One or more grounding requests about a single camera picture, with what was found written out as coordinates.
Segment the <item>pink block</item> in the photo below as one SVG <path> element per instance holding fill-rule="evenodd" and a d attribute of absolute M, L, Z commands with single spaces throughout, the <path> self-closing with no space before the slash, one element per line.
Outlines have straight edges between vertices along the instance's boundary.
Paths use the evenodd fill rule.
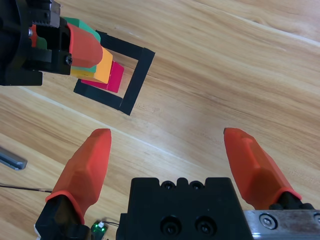
<path fill-rule="evenodd" d="M 81 82 L 83 84 L 88 84 L 93 87 L 97 87 L 100 89 L 108 90 L 113 93 L 117 93 L 119 92 L 124 70 L 125 68 L 123 66 L 121 66 L 119 63 L 115 61 L 112 61 L 109 82 L 107 84 L 102 82 L 88 81 L 88 80 L 81 80 Z"/>

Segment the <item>wooden surface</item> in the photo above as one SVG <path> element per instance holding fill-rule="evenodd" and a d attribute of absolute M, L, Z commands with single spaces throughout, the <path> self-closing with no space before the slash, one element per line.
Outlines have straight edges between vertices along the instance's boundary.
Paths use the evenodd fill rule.
<path fill-rule="evenodd" d="M 1 87 L 0 146 L 28 165 L 16 172 L 0 164 L 0 182 L 53 188 L 90 133 L 110 128 L 108 173 L 85 221 L 119 220 L 134 177 L 232 178 L 223 130 L 235 127 L 258 140 L 304 202 L 320 208 L 319 1 L 60 2 L 62 15 L 156 56 L 131 116 L 73 93 L 76 79 L 68 76 L 46 73 L 41 87 Z M 115 60 L 125 66 L 121 96 L 136 61 Z M 0 239 L 34 240 L 46 196 L 1 188 Z"/>

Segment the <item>black square frame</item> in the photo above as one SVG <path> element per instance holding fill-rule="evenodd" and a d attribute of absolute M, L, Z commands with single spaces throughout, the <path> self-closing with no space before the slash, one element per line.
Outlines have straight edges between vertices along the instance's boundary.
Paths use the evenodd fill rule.
<path fill-rule="evenodd" d="M 139 92 L 148 74 L 149 68 L 155 57 L 155 52 L 147 48 L 134 45 L 127 41 L 123 41 L 119 38 L 110 36 L 105 32 L 96 32 L 101 37 L 100 43 L 102 47 L 125 55 L 127 57 L 136 59 L 138 60 L 138 63 L 135 67 L 129 86 L 123 98 L 94 86 L 82 83 L 81 79 L 78 79 L 73 92 L 119 110 L 130 116 L 138 98 Z"/>

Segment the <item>yellow block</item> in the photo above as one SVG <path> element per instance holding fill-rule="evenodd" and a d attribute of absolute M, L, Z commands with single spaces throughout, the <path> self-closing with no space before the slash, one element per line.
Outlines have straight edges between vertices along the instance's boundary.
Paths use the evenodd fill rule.
<path fill-rule="evenodd" d="M 107 84 L 109 82 L 112 60 L 114 56 L 104 47 L 102 48 L 102 51 L 102 60 L 96 66 L 96 72 L 89 72 L 71 68 L 70 74 L 78 79 Z"/>

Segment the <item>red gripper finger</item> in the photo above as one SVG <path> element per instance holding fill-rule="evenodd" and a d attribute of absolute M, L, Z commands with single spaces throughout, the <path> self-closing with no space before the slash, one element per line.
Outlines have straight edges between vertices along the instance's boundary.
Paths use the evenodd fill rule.
<path fill-rule="evenodd" d="M 284 192 L 301 199 L 275 161 L 252 136 L 237 128 L 226 128 L 224 144 L 241 196 L 256 210 L 269 209 Z"/>
<path fill-rule="evenodd" d="M 67 162 L 48 201 L 69 198 L 82 224 L 87 209 L 98 201 L 106 177 L 111 148 L 110 129 L 95 130 Z"/>

